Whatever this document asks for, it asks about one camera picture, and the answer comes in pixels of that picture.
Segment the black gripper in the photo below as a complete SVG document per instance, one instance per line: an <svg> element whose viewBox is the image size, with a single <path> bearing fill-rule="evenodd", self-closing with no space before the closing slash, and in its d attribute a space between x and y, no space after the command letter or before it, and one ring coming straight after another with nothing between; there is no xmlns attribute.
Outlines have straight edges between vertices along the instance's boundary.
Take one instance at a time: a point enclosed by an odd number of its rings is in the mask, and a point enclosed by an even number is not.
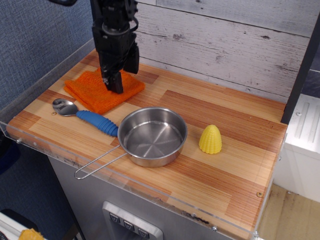
<svg viewBox="0 0 320 240"><path fill-rule="evenodd" d="M140 53L136 43L137 34L130 29L129 25L126 25L121 31L115 31L108 29L103 23L102 29L110 41L115 56L115 65L107 71L100 68L101 75L109 91L122 94L124 89L119 71L124 70L132 74L137 74L139 71Z"/></svg>

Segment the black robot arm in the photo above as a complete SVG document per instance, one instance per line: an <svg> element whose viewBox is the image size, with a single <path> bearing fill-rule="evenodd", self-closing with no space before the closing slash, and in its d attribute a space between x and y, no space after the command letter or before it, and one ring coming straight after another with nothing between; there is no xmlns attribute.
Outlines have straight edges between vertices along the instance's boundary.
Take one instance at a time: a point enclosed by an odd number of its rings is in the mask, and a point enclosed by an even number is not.
<svg viewBox="0 0 320 240"><path fill-rule="evenodd" d="M121 70L137 74L140 53L136 43L139 22L135 0L92 0L92 34L103 83L109 91L124 92Z"/></svg>

